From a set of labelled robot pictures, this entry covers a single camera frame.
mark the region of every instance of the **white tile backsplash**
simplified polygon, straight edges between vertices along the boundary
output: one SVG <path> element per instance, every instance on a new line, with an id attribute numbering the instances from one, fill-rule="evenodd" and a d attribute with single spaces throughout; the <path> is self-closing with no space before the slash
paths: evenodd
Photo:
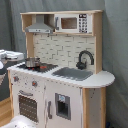
<path id="1" fill-rule="evenodd" d="M 48 34 L 37 34 L 33 37 L 34 54 L 41 58 L 41 62 L 76 68 L 82 50 L 88 50 L 93 56 L 95 53 L 95 37 Z M 82 62 L 85 61 L 87 69 L 94 70 L 88 55 L 82 56 Z"/>

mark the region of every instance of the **toy stove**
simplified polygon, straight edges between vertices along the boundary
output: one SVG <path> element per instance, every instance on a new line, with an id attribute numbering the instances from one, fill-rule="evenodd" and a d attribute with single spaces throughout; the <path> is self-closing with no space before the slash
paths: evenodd
<path id="1" fill-rule="evenodd" d="M 57 65 L 53 65 L 53 64 L 47 64 L 47 63 L 41 63 L 39 67 L 34 67 L 34 68 L 28 68 L 25 64 L 22 64 L 20 66 L 17 66 L 18 68 L 22 68 L 22 69 L 26 69 L 26 70 L 32 70 L 32 71 L 36 71 L 36 72 L 47 72 L 55 67 L 58 67 Z"/>
<path id="2" fill-rule="evenodd" d="M 39 67 L 28 68 L 25 64 L 17 66 L 17 68 L 45 73 L 57 67 L 57 65 L 41 63 Z M 13 107 L 14 116 L 23 115 L 32 120 L 37 128 L 43 128 L 42 119 L 44 114 L 42 110 L 45 101 L 43 100 L 45 94 L 45 79 L 36 76 L 32 73 L 10 71 L 12 93 L 13 93 Z"/>

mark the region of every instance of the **countertop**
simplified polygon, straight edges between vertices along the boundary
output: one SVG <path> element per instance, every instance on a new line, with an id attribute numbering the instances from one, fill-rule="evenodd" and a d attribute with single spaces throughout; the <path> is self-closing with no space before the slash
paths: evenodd
<path id="1" fill-rule="evenodd" d="M 36 75 L 36 76 L 41 76 L 45 79 L 57 80 L 60 82 L 65 82 L 67 84 L 70 84 L 70 85 L 73 85 L 76 87 L 82 87 L 82 88 L 102 88 L 102 87 L 111 85 L 115 80 L 115 77 L 113 74 L 111 74 L 107 71 L 101 71 L 98 74 L 91 75 L 90 77 L 88 77 L 87 79 L 85 79 L 83 81 L 76 81 L 76 80 L 71 80 L 71 79 L 67 79 L 67 78 L 53 76 L 52 75 L 53 72 L 63 68 L 61 66 L 58 66 L 46 73 L 39 73 L 39 72 L 33 72 L 33 71 L 25 70 L 25 69 L 20 69 L 17 67 L 22 64 L 24 64 L 24 62 L 14 65 L 14 66 L 11 66 L 7 70 L 14 70 L 14 71 L 28 73 L 28 74 L 32 74 L 32 75 Z"/>

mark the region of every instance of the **cabinet door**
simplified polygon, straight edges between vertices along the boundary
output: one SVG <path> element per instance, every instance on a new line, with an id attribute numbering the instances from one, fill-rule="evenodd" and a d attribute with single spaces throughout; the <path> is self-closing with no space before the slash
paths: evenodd
<path id="1" fill-rule="evenodd" d="M 44 128 L 43 93 L 21 86 L 12 86 L 14 116 L 24 115 L 31 119 L 37 128 Z"/>
<path id="2" fill-rule="evenodd" d="M 82 128 L 81 89 L 46 82 L 47 128 Z"/>

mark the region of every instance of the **microwave window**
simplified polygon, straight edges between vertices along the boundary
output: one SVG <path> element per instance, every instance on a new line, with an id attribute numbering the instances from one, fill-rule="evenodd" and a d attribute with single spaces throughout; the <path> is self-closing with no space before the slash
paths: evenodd
<path id="1" fill-rule="evenodd" d="M 77 18 L 61 18 L 62 29 L 77 29 Z"/>

